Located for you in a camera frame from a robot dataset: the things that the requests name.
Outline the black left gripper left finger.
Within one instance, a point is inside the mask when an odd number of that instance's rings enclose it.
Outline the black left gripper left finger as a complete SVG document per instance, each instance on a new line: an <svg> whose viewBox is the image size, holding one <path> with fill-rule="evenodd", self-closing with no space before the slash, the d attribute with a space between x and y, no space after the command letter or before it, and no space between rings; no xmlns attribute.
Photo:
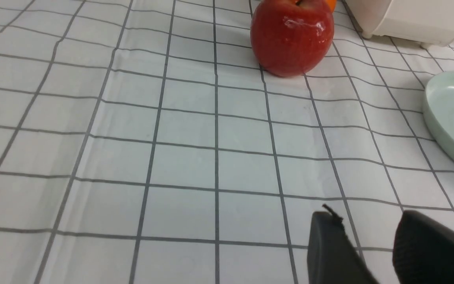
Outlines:
<svg viewBox="0 0 454 284"><path fill-rule="evenodd" d="M328 205L312 215L307 250L310 284L377 284L349 240L343 218Z"/></svg>

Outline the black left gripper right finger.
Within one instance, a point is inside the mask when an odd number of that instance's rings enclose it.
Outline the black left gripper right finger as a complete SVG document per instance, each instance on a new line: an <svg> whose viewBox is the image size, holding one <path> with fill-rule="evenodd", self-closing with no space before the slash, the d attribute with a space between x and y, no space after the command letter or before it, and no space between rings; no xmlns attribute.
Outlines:
<svg viewBox="0 0 454 284"><path fill-rule="evenodd" d="M401 284L454 284L454 231L405 210L394 238L393 268Z"/></svg>

